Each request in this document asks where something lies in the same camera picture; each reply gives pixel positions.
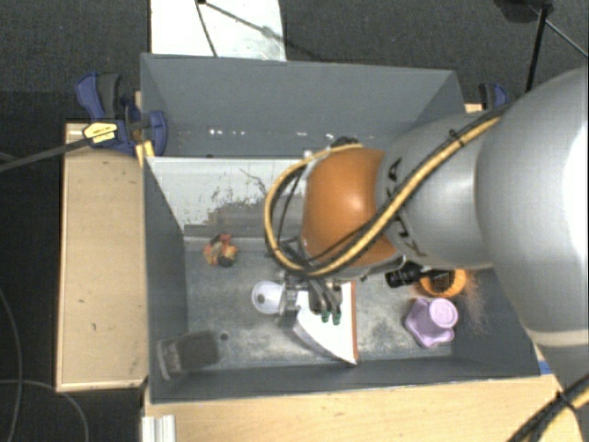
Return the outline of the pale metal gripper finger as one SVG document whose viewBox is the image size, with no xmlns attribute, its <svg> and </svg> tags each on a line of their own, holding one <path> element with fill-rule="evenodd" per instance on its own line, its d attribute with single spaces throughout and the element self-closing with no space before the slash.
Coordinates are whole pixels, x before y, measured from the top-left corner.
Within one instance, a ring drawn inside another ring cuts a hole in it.
<svg viewBox="0 0 589 442">
<path fill-rule="evenodd" d="M 293 328 L 296 322 L 300 306 L 298 305 L 299 292 L 296 289 L 286 287 L 281 295 L 279 303 L 280 328 Z"/>
</svg>

